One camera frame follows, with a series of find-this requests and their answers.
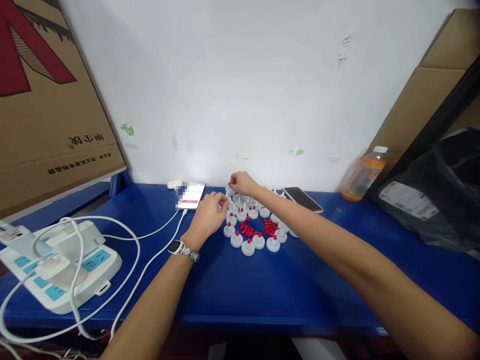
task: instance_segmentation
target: left hand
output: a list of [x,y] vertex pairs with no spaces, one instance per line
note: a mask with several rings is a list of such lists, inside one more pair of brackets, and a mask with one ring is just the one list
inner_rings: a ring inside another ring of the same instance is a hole
[[216,232],[225,220],[229,200],[221,192],[211,192],[206,194],[191,221],[190,228],[182,237],[182,241],[191,249],[198,251],[205,240]]

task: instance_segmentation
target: red printed graphic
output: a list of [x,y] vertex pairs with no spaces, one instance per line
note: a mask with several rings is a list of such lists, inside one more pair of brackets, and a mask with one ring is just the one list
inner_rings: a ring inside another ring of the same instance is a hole
[[0,0],[0,97],[31,90],[21,57],[57,84],[77,81],[13,0]]

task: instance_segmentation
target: hand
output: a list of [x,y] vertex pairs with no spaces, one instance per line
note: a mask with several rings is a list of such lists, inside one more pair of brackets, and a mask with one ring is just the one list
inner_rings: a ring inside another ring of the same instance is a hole
[[260,185],[252,179],[248,172],[237,171],[230,176],[230,187],[239,194],[253,196]]
[[182,236],[182,241],[191,250],[200,250],[205,240],[222,225],[228,208],[229,200],[221,192],[212,191],[206,194],[198,204],[190,228]]

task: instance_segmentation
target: black plastic bag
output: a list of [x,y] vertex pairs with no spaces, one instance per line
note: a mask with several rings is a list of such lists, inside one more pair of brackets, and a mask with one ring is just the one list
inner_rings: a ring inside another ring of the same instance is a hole
[[426,244],[456,252],[480,248],[480,130],[444,137],[372,197]]

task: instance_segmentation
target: watch face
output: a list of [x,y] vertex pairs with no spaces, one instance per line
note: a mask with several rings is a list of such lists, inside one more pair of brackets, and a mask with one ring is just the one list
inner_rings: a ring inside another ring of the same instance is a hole
[[173,240],[170,245],[168,245],[168,251],[171,253],[176,252],[180,247],[181,242],[178,240]]

